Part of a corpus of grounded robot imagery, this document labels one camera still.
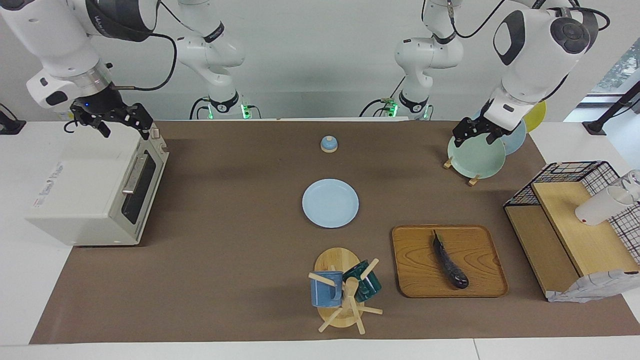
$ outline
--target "light blue plate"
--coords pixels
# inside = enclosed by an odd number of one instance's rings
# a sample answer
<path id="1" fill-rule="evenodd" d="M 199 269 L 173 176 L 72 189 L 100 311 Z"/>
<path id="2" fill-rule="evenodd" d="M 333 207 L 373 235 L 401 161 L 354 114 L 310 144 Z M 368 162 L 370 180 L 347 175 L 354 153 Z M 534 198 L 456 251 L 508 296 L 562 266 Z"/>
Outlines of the light blue plate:
<path id="1" fill-rule="evenodd" d="M 350 223 L 358 213 L 356 191 L 344 181 L 322 179 L 302 195 L 302 210 L 315 225 L 334 229 Z"/>
<path id="2" fill-rule="evenodd" d="M 500 137 L 502 143 L 504 143 L 504 150 L 507 155 L 511 155 L 516 152 L 524 143 L 527 138 L 527 126 L 524 121 L 520 121 L 511 135 L 505 135 Z"/>
<path id="3" fill-rule="evenodd" d="M 451 159 L 451 165 L 457 172 L 471 179 L 486 179 L 494 176 L 502 169 L 506 154 L 504 144 L 498 140 L 491 145 L 486 143 L 489 134 L 480 134 L 465 140 L 456 147 L 455 138 L 449 140 L 447 154 Z"/>

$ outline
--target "yellow plate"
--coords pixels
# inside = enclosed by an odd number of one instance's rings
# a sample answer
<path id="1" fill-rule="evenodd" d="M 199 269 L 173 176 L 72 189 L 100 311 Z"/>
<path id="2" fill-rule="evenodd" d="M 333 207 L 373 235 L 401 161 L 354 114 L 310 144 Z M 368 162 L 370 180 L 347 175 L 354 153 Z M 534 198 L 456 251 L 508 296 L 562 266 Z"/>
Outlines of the yellow plate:
<path id="1" fill-rule="evenodd" d="M 545 115 L 547 114 L 547 102 L 539 102 L 536 106 L 528 112 L 528 114 L 524 115 L 523 120 L 527 125 L 527 132 L 530 133 L 533 129 L 538 127 L 542 120 L 545 120 Z"/>

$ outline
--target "mug handle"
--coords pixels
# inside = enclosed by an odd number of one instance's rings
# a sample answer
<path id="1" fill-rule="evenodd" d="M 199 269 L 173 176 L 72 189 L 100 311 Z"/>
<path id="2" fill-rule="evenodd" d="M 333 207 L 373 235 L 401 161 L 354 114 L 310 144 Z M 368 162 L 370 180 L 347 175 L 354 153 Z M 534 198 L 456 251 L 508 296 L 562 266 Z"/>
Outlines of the mug handle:
<path id="1" fill-rule="evenodd" d="M 333 287 L 335 289 L 335 295 L 333 296 L 333 300 L 340 300 L 342 298 L 342 282 L 338 286 Z"/>

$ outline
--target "wooden mug stand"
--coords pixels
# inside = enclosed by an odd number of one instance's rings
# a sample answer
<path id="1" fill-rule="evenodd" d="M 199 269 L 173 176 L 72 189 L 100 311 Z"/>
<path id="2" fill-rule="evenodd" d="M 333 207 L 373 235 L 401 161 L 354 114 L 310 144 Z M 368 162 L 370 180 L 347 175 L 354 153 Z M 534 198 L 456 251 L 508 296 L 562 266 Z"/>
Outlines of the wooden mug stand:
<path id="1" fill-rule="evenodd" d="M 449 169 L 451 168 L 451 161 L 453 160 L 453 157 L 449 158 L 447 160 L 446 163 L 444 163 L 444 165 L 442 165 L 444 168 Z M 467 184 L 469 184 L 469 186 L 474 186 L 475 184 L 477 184 L 478 180 L 480 180 L 480 174 L 476 175 L 476 177 L 474 177 L 473 179 L 469 180 L 469 182 Z"/>
<path id="2" fill-rule="evenodd" d="M 334 247 L 324 251 L 320 256 L 318 256 L 314 266 L 314 271 L 337 270 L 345 272 L 359 263 L 360 260 L 351 251 L 342 247 Z M 373 259 L 360 278 L 366 278 L 377 264 L 378 259 Z M 357 302 L 355 300 L 355 293 L 358 289 L 358 279 L 350 277 L 342 284 L 334 284 L 333 281 L 313 273 L 309 273 L 309 278 L 331 286 L 342 286 L 341 306 L 318 308 L 318 313 L 324 321 L 320 328 L 318 328 L 319 332 L 323 332 L 329 326 L 349 327 L 356 324 L 360 335 L 364 335 L 365 329 L 364 324 L 362 323 L 362 314 L 372 313 L 382 315 L 381 309 L 367 307 L 364 305 L 364 302 Z"/>

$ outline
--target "wooden shelf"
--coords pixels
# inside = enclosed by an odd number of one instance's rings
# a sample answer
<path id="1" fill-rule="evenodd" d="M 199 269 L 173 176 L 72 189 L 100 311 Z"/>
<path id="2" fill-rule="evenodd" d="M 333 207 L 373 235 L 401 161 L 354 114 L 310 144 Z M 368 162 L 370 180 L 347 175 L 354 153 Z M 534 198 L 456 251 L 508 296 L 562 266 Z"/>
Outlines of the wooden shelf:
<path id="1" fill-rule="evenodd" d="M 583 224 L 575 216 L 590 198 L 582 183 L 535 183 L 533 190 L 580 276 L 638 265 L 608 222 Z"/>
<path id="2" fill-rule="evenodd" d="M 520 239 L 542 292 L 565 291 L 579 278 L 541 206 L 509 206 L 507 216 Z"/>

